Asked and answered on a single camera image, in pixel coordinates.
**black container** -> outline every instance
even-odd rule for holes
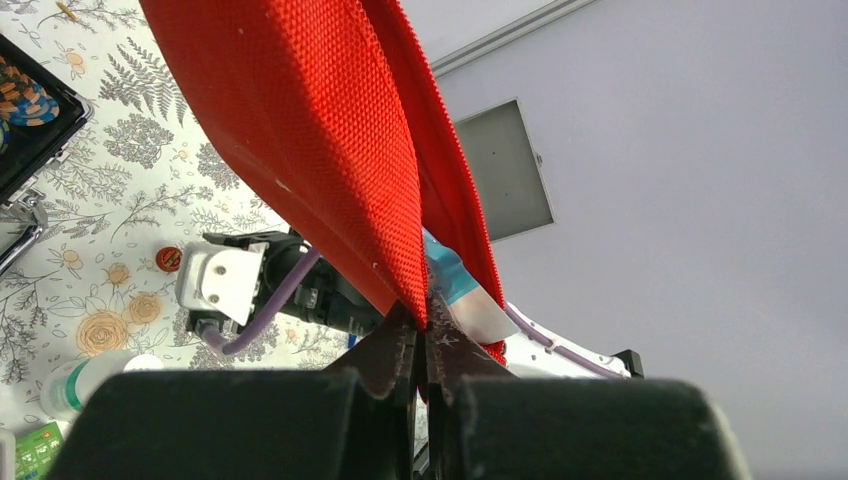
[[[59,104],[59,115],[37,127],[10,125],[9,146],[0,154],[0,210],[23,224],[19,238],[0,254],[0,276],[26,253],[48,226],[41,206],[44,194],[32,188],[36,174],[61,160],[62,148],[90,119],[94,111],[71,87],[0,35],[0,55],[28,75]]]

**white plastic bracket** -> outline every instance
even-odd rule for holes
[[[267,243],[255,243],[248,250],[190,243],[180,262],[177,303],[189,310],[219,311],[246,325],[267,248]]]

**metal handle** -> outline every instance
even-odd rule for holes
[[[0,255],[0,277],[4,276],[20,257],[23,256],[47,229],[47,212],[41,205],[44,194],[38,190],[27,193],[9,207],[9,212],[27,224],[21,236]]]

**bottle cap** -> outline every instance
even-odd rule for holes
[[[165,247],[156,254],[156,266],[162,271],[173,273],[180,269],[183,252],[177,247]]]

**red mesh fabric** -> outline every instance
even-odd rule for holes
[[[143,0],[221,157],[380,311],[426,322],[422,219],[503,305],[468,166],[395,0]],[[487,350],[503,363],[502,344]]]

